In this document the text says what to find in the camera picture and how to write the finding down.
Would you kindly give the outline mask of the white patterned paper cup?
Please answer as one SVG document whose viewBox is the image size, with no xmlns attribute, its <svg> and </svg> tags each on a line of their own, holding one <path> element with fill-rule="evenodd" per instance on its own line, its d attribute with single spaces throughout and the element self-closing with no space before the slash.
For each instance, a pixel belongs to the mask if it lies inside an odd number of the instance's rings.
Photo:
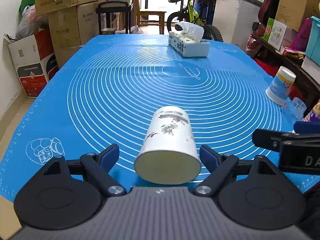
<svg viewBox="0 0 320 240">
<path fill-rule="evenodd" d="M 151 183 L 179 185 L 195 179 L 201 167 L 187 113 L 176 106 L 155 111 L 134 162 L 136 174 Z"/>
</svg>

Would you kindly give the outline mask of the blue silicone baking mat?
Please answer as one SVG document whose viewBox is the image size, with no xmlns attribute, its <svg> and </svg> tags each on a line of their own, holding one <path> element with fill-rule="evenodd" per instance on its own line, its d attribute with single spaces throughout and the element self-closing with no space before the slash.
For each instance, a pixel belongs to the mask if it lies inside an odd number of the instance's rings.
<svg viewBox="0 0 320 240">
<path fill-rule="evenodd" d="M 233 44 L 210 41 L 207 57 L 184 58 L 166 35 L 97 36 L 55 74 L 17 125 L 1 161 L 1 195 L 13 201 L 52 157 L 77 159 L 111 144 L 120 148 L 112 175 L 124 187 L 137 185 L 133 163 L 163 106 L 187 112 L 197 146 L 277 162 L 277 153 L 251 141 L 257 128 L 293 130 L 265 93 L 271 81 Z"/>
</svg>

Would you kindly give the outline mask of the tall brown cardboard box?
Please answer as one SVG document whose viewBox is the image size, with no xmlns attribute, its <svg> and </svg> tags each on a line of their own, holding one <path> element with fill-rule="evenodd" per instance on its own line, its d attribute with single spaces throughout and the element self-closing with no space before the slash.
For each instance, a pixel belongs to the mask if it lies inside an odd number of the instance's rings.
<svg viewBox="0 0 320 240">
<path fill-rule="evenodd" d="M 299 32 L 311 16 L 319 18 L 319 0 L 280 0 L 275 20 Z"/>
</svg>

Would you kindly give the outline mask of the lower brown cardboard box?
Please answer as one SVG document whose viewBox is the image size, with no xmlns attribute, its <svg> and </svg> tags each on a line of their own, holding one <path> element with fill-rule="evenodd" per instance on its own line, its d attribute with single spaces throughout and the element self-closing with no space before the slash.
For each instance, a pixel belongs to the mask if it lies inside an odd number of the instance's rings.
<svg viewBox="0 0 320 240">
<path fill-rule="evenodd" d="M 57 64 L 62 67 L 90 39 L 99 35 L 98 2 L 86 3 L 48 15 Z"/>
</svg>

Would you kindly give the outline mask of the wooden chair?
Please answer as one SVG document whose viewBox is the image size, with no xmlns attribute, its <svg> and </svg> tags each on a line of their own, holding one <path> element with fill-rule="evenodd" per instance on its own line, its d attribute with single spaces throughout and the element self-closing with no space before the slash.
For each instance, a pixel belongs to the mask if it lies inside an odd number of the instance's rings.
<svg viewBox="0 0 320 240">
<path fill-rule="evenodd" d="M 158 26 L 159 27 L 159 34 L 164 35 L 164 27 L 165 27 L 165 11 L 152 11 L 148 9 L 140 9 L 140 2 L 139 0 L 134 0 L 134 6 L 136 10 L 136 24 L 139 27 L 144 26 Z M 150 16 L 157 16 L 157 20 L 150 20 Z"/>
</svg>

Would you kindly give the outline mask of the white tissue box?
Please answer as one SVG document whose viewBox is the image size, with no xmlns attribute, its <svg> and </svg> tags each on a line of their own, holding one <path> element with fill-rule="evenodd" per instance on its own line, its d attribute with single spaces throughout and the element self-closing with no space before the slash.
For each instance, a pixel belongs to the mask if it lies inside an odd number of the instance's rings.
<svg viewBox="0 0 320 240">
<path fill-rule="evenodd" d="M 178 30 L 169 31 L 168 44 L 183 57 L 207 57 L 210 43 L 203 39 L 204 28 L 190 22 L 175 24 Z"/>
</svg>

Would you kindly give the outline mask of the red white cardboard box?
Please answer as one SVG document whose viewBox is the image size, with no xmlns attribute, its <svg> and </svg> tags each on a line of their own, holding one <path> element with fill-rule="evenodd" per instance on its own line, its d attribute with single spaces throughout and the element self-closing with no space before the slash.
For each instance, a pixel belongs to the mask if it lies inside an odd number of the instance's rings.
<svg viewBox="0 0 320 240">
<path fill-rule="evenodd" d="M 36 98 L 59 71 L 49 29 L 17 40 L 4 35 L 12 61 L 27 97 Z"/>
</svg>

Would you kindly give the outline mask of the green black bicycle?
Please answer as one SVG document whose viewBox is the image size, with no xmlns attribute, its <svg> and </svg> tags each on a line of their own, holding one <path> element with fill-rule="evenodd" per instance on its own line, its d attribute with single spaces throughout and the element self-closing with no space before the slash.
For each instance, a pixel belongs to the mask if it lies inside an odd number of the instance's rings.
<svg viewBox="0 0 320 240">
<path fill-rule="evenodd" d="M 184 2 L 185 0 L 168 0 L 170 3 Z M 203 38 L 206 40 L 214 40 L 223 42 L 223 37 L 217 27 L 209 24 L 208 17 L 203 15 L 204 9 L 208 9 L 214 4 L 214 0 L 187 0 L 187 5 L 181 5 L 177 12 L 173 12 L 167 18 L 167 30 L 171 31 L 175 28 L 176 31 L 181 31 L 178 27 L 178 22 L 190 22 L 201 26 L 204 29 Z"/>
</svg>

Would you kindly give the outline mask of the green white product box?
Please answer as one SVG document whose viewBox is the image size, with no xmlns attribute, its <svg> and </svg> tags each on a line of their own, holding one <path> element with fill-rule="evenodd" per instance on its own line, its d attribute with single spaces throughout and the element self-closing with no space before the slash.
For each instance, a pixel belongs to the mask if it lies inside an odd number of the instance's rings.
<svg viewBox="0 0 320 240">
<path fill-rule="evenodd" d="M 280 50 L 286 31 L 287 25 L 269 18 L 265 28 L 265 33 L 263 35 L 263 40 L 271 45 L 274 49 Z"/>
</svg>

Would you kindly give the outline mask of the yellow blue paper cup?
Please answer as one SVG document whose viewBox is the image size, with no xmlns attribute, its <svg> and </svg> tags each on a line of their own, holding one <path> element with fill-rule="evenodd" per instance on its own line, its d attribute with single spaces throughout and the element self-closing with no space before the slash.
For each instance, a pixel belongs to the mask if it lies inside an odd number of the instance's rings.
<svg viewBox="0 0 320 240">
<path fill-rule="evenodd" d="M 281 66 L 273 78 L 269 87 L 265 90 L 266 95 L 274 103 L 282 106 L 289 96 L 296 75 L 288 68 Z"/>
</svg>

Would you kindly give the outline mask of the white chest freezer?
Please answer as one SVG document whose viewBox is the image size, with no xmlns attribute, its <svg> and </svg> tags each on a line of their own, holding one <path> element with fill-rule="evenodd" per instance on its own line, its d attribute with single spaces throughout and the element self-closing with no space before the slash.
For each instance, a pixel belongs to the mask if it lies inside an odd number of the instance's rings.
<svg viewBox="0 0 320 240">
<path fill-rule="evenodd" d="M 216 0 L 213 26 L 220 31 L 224 42 L 245 51 L 261 5 L 258 0 Z"/>
</svg>

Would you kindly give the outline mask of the teal plastic storage bin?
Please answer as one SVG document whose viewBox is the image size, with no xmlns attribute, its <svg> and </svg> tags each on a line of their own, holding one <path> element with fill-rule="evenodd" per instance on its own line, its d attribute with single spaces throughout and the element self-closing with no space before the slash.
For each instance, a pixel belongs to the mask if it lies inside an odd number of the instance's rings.
<svg viewBox="0 0 320 240">
<path fill-rule="evenodd" d="M 319 18 L 316 16 L 311 17 L 312 26 L 309 36 L 308 45 L 305 55 L 311 59 L 314 63 L 319 65 L 320 63 L 320 24 Z"/>
</svg>

